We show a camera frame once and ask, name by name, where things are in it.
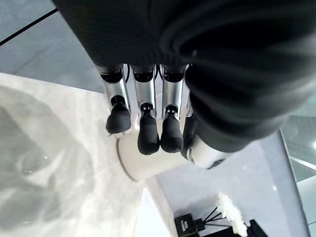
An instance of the robotic hand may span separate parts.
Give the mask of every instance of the robotic hand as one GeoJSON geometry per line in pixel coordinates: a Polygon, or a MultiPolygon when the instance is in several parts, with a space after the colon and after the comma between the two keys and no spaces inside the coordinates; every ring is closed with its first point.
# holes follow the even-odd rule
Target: robotic hand
{"type": "Polygon", "coordinates": [[[314,92],[315,0],[53,1],[102,75],[112,133],[130,127],[119,65],[132,65],[143,154],[161,144],[213,167],[274,132],[314,92]],[[155,64],[164,65],[161,141],[155,64]],[[190,98],[182,138],[184,75],[190,98]]]}

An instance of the white flower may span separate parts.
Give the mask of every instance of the white flower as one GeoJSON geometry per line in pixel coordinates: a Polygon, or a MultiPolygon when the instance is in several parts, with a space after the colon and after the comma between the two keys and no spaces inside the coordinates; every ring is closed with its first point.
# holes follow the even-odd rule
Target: white flower
{"type": "Polygon", "coordinates": [[[247,237],[247,226],[243,223],[241,212],[235,207],[226,194],[218,195],[218,210],[232,223],[234,234],[247,237]]]}

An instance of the gray floor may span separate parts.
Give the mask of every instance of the gray floor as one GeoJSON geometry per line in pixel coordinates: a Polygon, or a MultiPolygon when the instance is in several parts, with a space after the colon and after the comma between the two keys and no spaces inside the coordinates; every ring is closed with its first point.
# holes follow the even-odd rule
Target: gray floor
{"type": "MultiPolygon", "coordinates": [[[[211,170],[188,164],[157,176],[175,216],[205,218],[226,193],[244,221],[255,219],[269,237],[308,237],[294,177],[278,133],[253,142],[211,170]]],[[[214,222],[228,224],[226,220],[214,222]]],[[[218,231],[207,227],[200,236],[218,231]]]]}
{"type": "MultiPolygon", "coordinates": [[[[49,0],[0,2],[0,40],[52,10],[49,0]]],[[[87,53],[59,13],[0,47],[0,72],[102,92],[87,53]]]]}

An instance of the marble surface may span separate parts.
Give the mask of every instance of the marble surface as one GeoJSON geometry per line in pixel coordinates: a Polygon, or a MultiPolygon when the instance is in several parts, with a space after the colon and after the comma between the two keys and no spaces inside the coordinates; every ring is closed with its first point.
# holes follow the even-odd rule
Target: marble surface
{"type": "Polygon", "coordinates": [[[0,237],[132,236],[145,187],[175,234],[156,179],[122,169],[108,115],[103,94],[0,73],[0,237]]]}

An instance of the black fingertip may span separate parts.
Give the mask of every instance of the black fingertip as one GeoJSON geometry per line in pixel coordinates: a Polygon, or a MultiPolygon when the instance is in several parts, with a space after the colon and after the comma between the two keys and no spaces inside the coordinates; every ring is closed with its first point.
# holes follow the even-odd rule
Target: black fingertip
{"type": "Polygon", "coordinates": [[[176,153],[183,148],[183,137],[180,131],[180,123],[173,114],[162,123],[161,148],[168,153],[176,153]]]}
{"type": "Polygon", "coordinates": [[[107,120],[106,129],[110,134],[125,132],[131,127],[130,113],[121,104],[116,105],[107,120]]]}
{"type": "Polygon", "coordinates": [[[157,131],[157,122],[149,112],[144,113],[139,122],[137,140],[138,150],[141,154],[151,155],[159,150],[160,141],[157,131]]]}

